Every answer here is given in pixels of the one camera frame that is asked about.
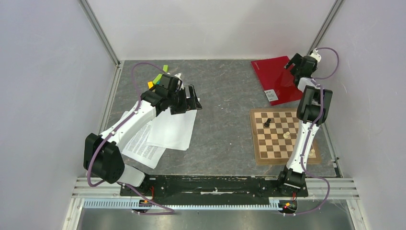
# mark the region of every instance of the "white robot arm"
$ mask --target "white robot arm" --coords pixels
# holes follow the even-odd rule
[[[181,114],[189,110],[200,110],[193,85],[189,85],[190,97],[182,80],[163,74],[159,84],[141,95],[141,101],[112,127],[100,135],[89,134],[85,140],[83,167],[108,183],[121,182],[140,186],[145,174],[138,169],[125,165],[121,151],[127,142],[149,121],[162,111],[170,108],[171,114]],[[97,154],[91,165],[94,154]]]
[[[285,66],[288,69],[294,64],[290,72],[294,76],[296,87],[303,92],[296,113],[299,119],[296,144],[290,159],[278,177],[279,191],[286,196],[298,193],[305,187],[305,171],[313,139],[328,115],[333,92],[321,90],[311,78],[320,60],[321,56],[315,49],[308,56],[302,57],[296,54]]]

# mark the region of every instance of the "red book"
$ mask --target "red book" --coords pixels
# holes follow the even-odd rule
[[[288,62],[287,56],[251,62],[271,105],[297,101],[302,98],[302,92],[293,83],[291,67],[284,68]]]

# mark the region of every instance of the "wooden chessboard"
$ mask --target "wooden chessboard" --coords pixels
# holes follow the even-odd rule
[[[292,155],[299,130],[296,108],[251,109],[249,115],[257,164],[286,164]],[[268,118],[271,119],[270,126],[265,127]],[[286,132],[290,132],[288,138],[283,137]],[[315,140],[312,150],[314,153],[311,151],[307,163],[320,164],[320,152]]]

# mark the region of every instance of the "white wall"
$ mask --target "white wall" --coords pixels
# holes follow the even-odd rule
[[[118,57],[267,58],[307,52],[334,0],[89,0]]]
[[[0,229],[61,229],[113,63],[76,0],[1,1],[0,28]]]
[[[372,229],[404,229],[406,192],[406,2],[345,1],[321,46],[341,55],[327,124],[355,180]],[[334,68],[320,51],[315,76]]]

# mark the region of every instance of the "speckled gray surface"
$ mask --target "speckled gray surface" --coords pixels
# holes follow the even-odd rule
[[[125,61],[108,126],[113,125],[136,102],[131,67],[139,61]],[[171,74],[182,73],[185,85],[193,84],[203,109],[198,111],[190,147],[187,151],[166,149],[155,169],[126,156],[126,164],[148,174],[189,175],[273,175],[282,165],[255,163],[249,110],[271,107],[249,60],[159,60],[169,65]],[[159,72],[151,66],[136,69],[136,81],[142,91]],[[275,107],[297,107],[298,102]],[[322,163],[308,165],[319,176],[336,176],[327,141],[322,130],[316,135]]]

